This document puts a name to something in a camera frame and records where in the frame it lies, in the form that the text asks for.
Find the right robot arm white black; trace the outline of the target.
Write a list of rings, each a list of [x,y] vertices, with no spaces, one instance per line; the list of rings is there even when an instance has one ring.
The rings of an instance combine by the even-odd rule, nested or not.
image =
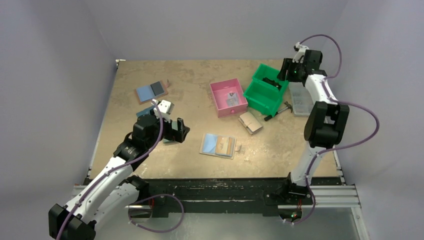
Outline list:
[[[276,194],[288,204],[306,197],[308,185],[326,151],[342,140],[350,108],[336,103],[327,83],[327,74],[320,69],[323,54],[306,46],[296,46],[293,58],[285,58],[278,79],[302,83],[309,92],[313,108],[304,127],[305,149],[297,166],[288,174]]]

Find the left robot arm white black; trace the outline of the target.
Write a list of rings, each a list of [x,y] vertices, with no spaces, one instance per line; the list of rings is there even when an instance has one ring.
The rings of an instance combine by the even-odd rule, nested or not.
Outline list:
[[[175,120],[176,127],[173,123],[162,114],[139,116],[97,177],[65,205],[49,210],[49,235],[55,240],[93,240],[115,211],[131,204],[154,206],[156,195],[151,195],[149,183],[133,172],[161,140],[184,142],[190,128],[181,118]]]

